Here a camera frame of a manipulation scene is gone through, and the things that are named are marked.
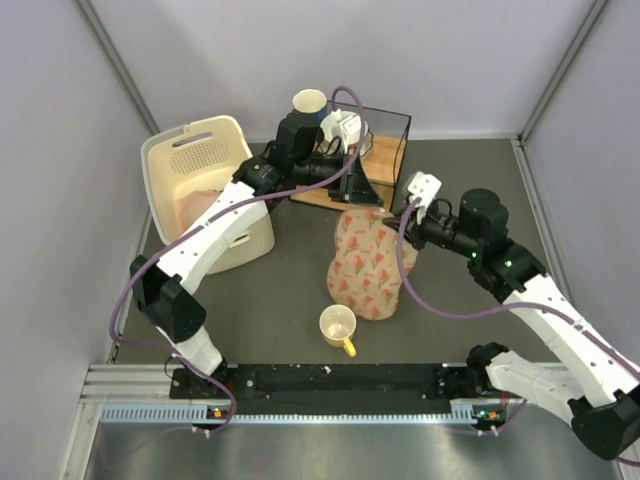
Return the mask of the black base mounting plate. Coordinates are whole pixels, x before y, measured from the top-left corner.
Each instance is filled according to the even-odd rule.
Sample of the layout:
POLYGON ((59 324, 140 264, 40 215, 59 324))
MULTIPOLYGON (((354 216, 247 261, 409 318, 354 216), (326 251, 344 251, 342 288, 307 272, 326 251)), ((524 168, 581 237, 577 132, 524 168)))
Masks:
POLYGON ((487 396, 488 377, 465 364, 238 364, 212 378, 238 399, 299 392, 409 392, 428 399, 487 396))

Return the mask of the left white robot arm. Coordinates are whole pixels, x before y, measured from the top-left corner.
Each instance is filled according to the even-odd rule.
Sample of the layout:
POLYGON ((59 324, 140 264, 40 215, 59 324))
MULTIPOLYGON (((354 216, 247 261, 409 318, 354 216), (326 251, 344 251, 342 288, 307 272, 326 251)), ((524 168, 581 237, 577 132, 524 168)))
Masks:
POLYGON ((213 204, 187 231, 151 259, 131 265, 138 310, 192 370, 192 384, 205 396, 226 387, 224 357, 205 328, 205 309, 193 294, 231 244, 277 206, 281 199, 332 188, 342 201, 365 181, 359 165, 368 125, 341 109, 323 120, 293 112, 278 125, 275 139, 234 172, 213 204))

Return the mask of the blue ceramic mug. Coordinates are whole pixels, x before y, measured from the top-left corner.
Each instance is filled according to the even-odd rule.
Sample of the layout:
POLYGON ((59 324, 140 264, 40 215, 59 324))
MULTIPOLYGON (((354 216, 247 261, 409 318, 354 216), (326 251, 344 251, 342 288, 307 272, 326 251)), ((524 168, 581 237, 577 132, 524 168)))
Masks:
POLYGON ((321 122, 327 115, 327 97, 317 89, 304 89, 292 98, 292 106, 296 112, 311 115, 321 122))

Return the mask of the white scalloped plate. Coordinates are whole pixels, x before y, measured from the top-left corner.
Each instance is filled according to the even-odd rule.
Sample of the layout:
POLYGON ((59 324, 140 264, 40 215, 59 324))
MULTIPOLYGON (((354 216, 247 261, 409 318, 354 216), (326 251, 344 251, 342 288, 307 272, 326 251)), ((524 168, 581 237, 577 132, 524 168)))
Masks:
MULTIPOLYGON (((368 132, 365 135, 363 144, 359 150, 359 156, 364 158, 368 155, 368 153, 373 148, 373 140, 374 135, 372 132, 368 132)), ((351 155, 355 151, 355 147, 357 146, 357 142, 349 145, 348 150, 342 146, 342 139, 340 137, 334 137, 332 139, 324 139, 318 146, 317 150, 323 154, 327 155, 335 155, 338 153, 347 153, 351 155)))

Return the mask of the floral bra laundry bag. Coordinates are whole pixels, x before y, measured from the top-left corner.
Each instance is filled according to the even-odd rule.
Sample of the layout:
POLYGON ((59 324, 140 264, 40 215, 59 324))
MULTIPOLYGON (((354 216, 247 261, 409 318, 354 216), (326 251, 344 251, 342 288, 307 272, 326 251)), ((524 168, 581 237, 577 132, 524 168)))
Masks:
POLYGON ((342 212, 337 221, 328 292, 335 303, 364 320, 387 320, 398 307, 398 235, 383 223, 390 216, 379 208, 355 208, 342 212))

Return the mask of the pink bra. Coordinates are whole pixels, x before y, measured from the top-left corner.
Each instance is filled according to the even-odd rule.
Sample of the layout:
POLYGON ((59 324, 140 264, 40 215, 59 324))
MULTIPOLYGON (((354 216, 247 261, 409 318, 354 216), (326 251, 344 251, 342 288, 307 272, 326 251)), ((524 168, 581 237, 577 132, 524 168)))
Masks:
POLYGON ((193 191, 176 204, 178 226, 186 231, 218 199, 219 190, 193 191))

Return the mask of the yellow ceramic mug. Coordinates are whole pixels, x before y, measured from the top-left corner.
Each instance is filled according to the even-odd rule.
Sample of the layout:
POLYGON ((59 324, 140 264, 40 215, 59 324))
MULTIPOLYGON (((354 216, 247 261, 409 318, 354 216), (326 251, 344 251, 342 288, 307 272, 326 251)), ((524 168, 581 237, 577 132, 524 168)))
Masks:
POLYGON ((340 304, 325 308, 319 318, 319 328, 329 345, 342 348, 351 358, 357 355, 353 343, 357 318, 350 308, 340 304))

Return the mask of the white ceramic bowl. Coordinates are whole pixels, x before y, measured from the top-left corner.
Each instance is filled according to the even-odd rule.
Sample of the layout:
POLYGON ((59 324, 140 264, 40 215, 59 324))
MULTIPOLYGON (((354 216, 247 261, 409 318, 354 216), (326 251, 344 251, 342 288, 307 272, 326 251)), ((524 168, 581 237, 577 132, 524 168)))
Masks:
POLYGON ((365 135, 371 132, 368 123, 362 123, 356 112, 340 109, 328 114, 320 123, 320 128, 323 140, 340 137, 345 150, 354 142, 358 145, 361 132, 364 132, 363 141, 365 135))

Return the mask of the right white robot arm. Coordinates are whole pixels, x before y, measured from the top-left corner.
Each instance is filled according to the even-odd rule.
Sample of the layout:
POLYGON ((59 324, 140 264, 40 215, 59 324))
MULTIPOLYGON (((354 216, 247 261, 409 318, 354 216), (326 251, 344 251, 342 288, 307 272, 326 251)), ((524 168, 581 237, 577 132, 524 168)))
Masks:
POLYGON ((530 362, 490 343, 472 349, 467 384, 476 394, 512 393, 565 422, 597 457, 620 460, 639 441, 639 367, 610 345, 570 303, 544 265, 508 235, 509 212, 494 192, 465 192, 456 215, 439 210, 440 180, 414 173, 405 187, 406 206, 386 220, 401 241, 426 244, 465 257, 474 281, 497 301, 480 319, 510 312, 557 357, 562 369, 530 362))

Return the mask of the cream plastic laundry basket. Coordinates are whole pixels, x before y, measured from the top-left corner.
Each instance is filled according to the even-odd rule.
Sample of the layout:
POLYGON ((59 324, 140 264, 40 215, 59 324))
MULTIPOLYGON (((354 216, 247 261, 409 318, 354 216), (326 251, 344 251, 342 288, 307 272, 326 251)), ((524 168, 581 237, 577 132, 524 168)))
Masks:
POLYGON ((148 203, 164 244, 186 231, 178 226, 177 201, 193 191, 223 191, 252 156, 239 123, 221 115, 161 132, 141 147, 148 203))

